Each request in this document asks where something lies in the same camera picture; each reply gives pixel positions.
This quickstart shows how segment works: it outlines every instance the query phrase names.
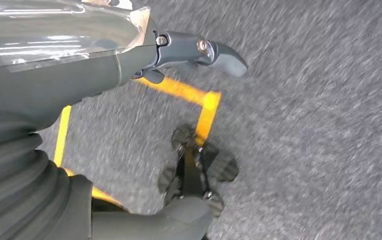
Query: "gray carpet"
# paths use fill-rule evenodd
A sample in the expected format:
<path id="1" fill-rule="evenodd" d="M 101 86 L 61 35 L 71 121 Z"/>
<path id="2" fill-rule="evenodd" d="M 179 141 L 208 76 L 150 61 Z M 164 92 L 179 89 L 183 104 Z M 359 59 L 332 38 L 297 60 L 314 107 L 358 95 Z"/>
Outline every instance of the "gray carpet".
<path id="1" fill-rule="evenodd" d="M 382 0 L 136 4 L 145 5 L 159 27 L 228 43 L 250 65 L 242 79 L 169 73 L 223 93 L 211 136 L 241 172 L 217 186 L 226 209 L 213 240 L 382 239 Z M 172 130 L 198 115 L 136 83 L 86 99 L 73 108 L 64 164 L 153 213 Z M 43 133 L 50 153 L 56 127 Z"/>

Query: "yellow tape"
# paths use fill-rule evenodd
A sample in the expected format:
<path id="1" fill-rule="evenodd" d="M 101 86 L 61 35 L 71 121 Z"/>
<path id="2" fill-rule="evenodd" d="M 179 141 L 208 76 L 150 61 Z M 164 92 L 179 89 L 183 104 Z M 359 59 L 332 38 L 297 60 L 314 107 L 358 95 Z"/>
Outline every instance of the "yellow tape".
<path id="1" fill-rule="evenodd" d="M 208 92 L 203 101 L 200 118 L 198 119 L 197 127 L 195 128 L 196 143 L 200 146 L 204 144 L 209 137 L 210 129 L 215 120 L 216 111 L 218 110 L 219 102 L 222 94 L 220 92 Z"/>
<path id="2" fill-rule="evenodd" d="M 198 105 L 204 104 L 204 99 L 206 92 L 201 91 L 195 87 L 182 83 L 180 81 L 175 81 L 170 77 L 164 77 L 163 81 L 159 84 L 154 84 L 145 78 L 139 78 L 135 80 L 140 84 L 144 84 L 152 89 L 158 90 L 162 93 L 173 95 L 188 102 L 195 103 Z"/>
<path id="3" fill-rule="evenodd" d="M 65 151 L 66 136 L 68 135 L 69 118 L 72 106 L 66 106 L 61 111 L 60 124 L 58 126 L 57 142 L 55 143 L 54 162 L 57 167 L 62 166 L 63 153 Z"/>

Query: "bolt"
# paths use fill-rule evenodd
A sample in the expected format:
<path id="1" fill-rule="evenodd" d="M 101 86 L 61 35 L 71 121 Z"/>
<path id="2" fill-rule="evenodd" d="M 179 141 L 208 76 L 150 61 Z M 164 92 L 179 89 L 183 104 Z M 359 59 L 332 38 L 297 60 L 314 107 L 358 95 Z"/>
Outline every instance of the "bolt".
<path id="1" fill-rule="evenodd" d="M 158 46 L 162 46 L 168 43 L 168 39 L 165 36 L 158 36 L 155 38 L 155 43 Z"/>
<path id="2" fill-rule="evenodd" d="M 205 54 L 207 52 L 207 41 L 198 40 L 197 41 L 197 49 L 200 53 Z"/>

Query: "robotic hand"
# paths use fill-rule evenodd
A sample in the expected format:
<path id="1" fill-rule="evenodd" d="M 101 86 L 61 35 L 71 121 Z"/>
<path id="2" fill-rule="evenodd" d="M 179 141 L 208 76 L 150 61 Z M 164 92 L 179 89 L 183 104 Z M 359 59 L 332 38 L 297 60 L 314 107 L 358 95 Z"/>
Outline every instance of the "robotic hand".
<path id="1" fill-rule="evenodd" d="M 196 176 L 228 180 L 231 174 L 216 173 L 225 161 L 195 161 L 210 154 L 199 154 L 192 142 L 178 145 L 183 147 L 178 147 L 173 179 L 165 188 L 159 184 L 166 191 L 179 179 L 179 188 L 175 194 L 167 190 L 166 206 L 150 216 L 91 212 L 92 182 L 81 175 L 68 177 L 36 150 L 42 139 L 35 132 L 51 126 L 65 106 L 133 78 L 160 82 L 160 69 L 184 64 L 220 67 L 235 77 L 247 70 L 224 44 L 159 31 L 148 8 L 0 0 L 0 240 L 205 238 L 213 208 L 203 197 L 213 192 Z M 189 168 L 191 160 L 203 167 Z"/>

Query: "metal screw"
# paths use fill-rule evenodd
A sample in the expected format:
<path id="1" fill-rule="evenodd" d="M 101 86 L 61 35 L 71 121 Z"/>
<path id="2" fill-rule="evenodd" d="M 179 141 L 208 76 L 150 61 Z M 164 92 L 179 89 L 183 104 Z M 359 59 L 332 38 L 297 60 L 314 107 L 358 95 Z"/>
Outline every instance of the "metal screw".
<path id="1" fill-rule="evenodd" d="M 209 191 L 204 194 L 204 198 L 210 200 L 213 196 L 213 192 Z"/>
<path id="2" fill-rule="evenodd" d="M 205 54 L 207 52 L 207 41 L 198 40 L 197 41 L 197 49 L 200 53 Z"/>
<path id="3" fill-rule="evenodd" d="M 162 46 L 168 43 L 168 39 L 165 36 L 158 36 L 155 38 L 155 43 L 158 46 Z"/>

